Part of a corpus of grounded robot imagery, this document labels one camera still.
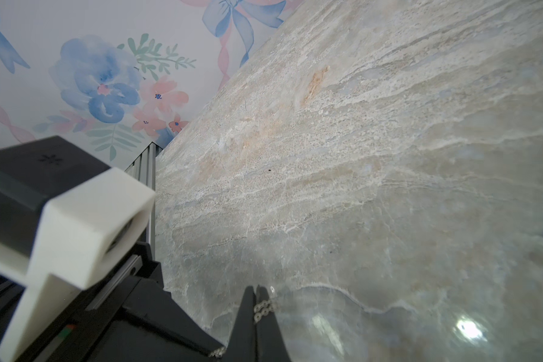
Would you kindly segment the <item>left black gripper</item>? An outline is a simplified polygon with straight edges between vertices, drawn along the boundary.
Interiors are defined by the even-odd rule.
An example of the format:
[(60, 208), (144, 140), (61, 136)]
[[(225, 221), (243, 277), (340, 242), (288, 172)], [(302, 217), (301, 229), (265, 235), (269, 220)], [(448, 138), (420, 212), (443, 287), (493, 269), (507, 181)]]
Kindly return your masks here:
[(224, 346), (164, 289), (152, 248), (137, 242), (107, 277), (82, 291), (19, 361), (216, 361)]

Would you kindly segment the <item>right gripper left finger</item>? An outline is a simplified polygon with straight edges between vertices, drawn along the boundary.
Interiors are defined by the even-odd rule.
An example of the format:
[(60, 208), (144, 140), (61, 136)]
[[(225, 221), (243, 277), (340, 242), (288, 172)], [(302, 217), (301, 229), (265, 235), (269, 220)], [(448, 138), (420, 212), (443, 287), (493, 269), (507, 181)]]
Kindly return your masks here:
[(237, 318), (229, 338), (229, 344), (222, 362), (255, 362), (256, 332), (254, 306), (256, 295), (252, 286), (245, 289), (238, 309)]

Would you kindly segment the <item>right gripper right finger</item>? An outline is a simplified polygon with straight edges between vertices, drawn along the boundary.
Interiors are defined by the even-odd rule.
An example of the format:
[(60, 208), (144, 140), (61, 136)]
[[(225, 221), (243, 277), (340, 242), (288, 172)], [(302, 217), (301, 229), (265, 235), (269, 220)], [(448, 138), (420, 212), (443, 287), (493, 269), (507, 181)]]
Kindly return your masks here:
[(276, 318), (277, 303), (264, 286), (256, 288), (255, 329), (256, 358), (262, 362), (290, 362)]

